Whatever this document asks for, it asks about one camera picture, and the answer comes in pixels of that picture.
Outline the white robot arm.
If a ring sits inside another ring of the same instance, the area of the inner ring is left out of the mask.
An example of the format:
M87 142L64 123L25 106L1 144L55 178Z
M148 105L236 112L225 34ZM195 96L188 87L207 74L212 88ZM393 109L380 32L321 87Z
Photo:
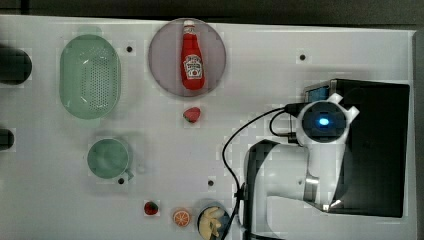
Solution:
M280 240L267 222L269 197L306 202L324 210L333 202L350 126L359 115L342 96L292 103L283 111L296 120L286 144L261 140L245 158L243 240Z

